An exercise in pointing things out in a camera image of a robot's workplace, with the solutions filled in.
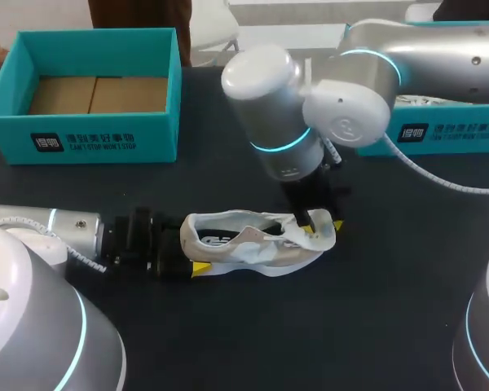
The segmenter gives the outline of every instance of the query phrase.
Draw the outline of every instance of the floor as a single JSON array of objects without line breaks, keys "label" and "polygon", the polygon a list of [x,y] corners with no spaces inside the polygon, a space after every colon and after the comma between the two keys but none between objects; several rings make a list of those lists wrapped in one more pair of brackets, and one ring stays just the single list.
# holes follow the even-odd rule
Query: floor
[{"label": "floor", "polygon": [[[366,18],[403,20],[408,0],[230,0],[240,28],[242,49],[274,42],[297,59],[329,55],[344,23]],[[21,29],[91,27],[86,0],[0,0],[0,42],[8,47]],[[210,59],[217,48],[194,53],[195,63]],[[222,56],[224,64],[233,54]]]}]

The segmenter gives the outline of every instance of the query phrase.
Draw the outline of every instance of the white sneaker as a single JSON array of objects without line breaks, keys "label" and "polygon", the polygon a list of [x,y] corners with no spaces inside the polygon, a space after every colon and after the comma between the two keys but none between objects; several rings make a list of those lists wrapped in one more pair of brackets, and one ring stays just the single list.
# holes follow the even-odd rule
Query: white sneaker
[{"label": "white sneaker", "polygon": [[395,101],[395,106],[437,106],[444,104],[471,104],[456,102],[454,100],[445,100],[440,98],[431,98],[429,96],[419,95],[399,95]]},{"label": "white sneaker", "polygon": [[309,265],[335,245],[335,227],[325,209],[309,212],[315,233],[297,225],[292,214],[231,210],[190,214],[181,226],[181,246],[196,262],[209,262],[204,275],[255,270],[268,276],[286,275]]}]

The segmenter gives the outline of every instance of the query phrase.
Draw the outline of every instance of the table surface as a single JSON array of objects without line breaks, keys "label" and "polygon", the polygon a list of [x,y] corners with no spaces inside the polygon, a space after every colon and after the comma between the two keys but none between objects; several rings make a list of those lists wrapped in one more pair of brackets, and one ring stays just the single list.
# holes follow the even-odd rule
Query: table surface
[{"label": "table surface", "polygon": [[[0,155],[0,204],[105,219],[139,205],[176,215],[284,210],[220,73],[184,72],[175,164],[9,167]],[[297,273],[190,283],[71,273],[125,342],[125,391],[457,390],[452,338],[489,258],[489,196],[437,187],[395,159],[344,157],[346,223],[335,248]],[[489,155],[416,160],[489,187]]]}]

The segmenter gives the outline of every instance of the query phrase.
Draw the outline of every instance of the black logo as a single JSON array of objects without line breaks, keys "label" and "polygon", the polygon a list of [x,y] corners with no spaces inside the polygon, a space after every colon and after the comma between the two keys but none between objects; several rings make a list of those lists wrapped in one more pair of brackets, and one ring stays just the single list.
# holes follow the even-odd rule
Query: black logo
[{"label": "black logo", "polygon": [[402,126],[398,143],[419,143],[425,137],[425,132],[430,124],[406,124]]},{"label": "black logo", "polygon": [[31,133],[38,152],[63,152],[64,146],[56,133]]}]

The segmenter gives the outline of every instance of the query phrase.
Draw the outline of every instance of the white cable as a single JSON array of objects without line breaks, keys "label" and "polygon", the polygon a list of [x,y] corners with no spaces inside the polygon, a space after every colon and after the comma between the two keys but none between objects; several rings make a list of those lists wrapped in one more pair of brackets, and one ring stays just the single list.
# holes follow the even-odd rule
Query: white cable
[{"label": "white cable", "polygon": [[420,175],[423,175],[424,177],[426,177],[429,180],[437,183],[438,185],[447,187],[447,188],[452,189],[452,190],[461,191],[463,193],[480,194],[483,196],[489,196],[489,189],[483,189],[480,187],[467,187],[467,186],[457,185],[456,183],[446,181],[445,179],[441,179],[441,178],[437,177],[436,175],[430,173],[429,171],[421,168],[419,165],[417,165],[415,162],[411,161],[407,156],[405,156],[402,153],[402,151],[400,151],[399,148],[393,144],[393,142],[391,141],[391,138],[387,134],[384,134],[384,141],[387,144],[387,146],[390,148],[390,150],[406,166],[417,171]]},{"label": "white cable", "polygon": [[329,138],[324,137],[322,135],[320,136],[320,138],[323,140],[324,146],[328,150],[329,154],[332,156],[333,162],[336,165],[339,165],[342,162],[342,158],[338,150],[335,148],[335,146],[333,145],[333,143],[330,141]]},{"label": "white cable", "polygon": [[40,224],[39,222],[35,222],[30,218],[25,217],[5,217],[0,220],[0,227],[9,226],[10,228],[28,228],[30,230],[36,231],[40,235],[50,236],[51,238],[56,238],[60,240],[65,247],[67,248],[67,252],[71,257],[76,258],[78,261],[84,263],[85,265],[91,267],[92,269],[98,271],[99,273],[105,273],[107,271],[106,266],[102,266],[97,262],[92,261],[86,256],[80,254],[74,248],[66,244],[57,234],[53,231],[50,231],[46,226]]}]

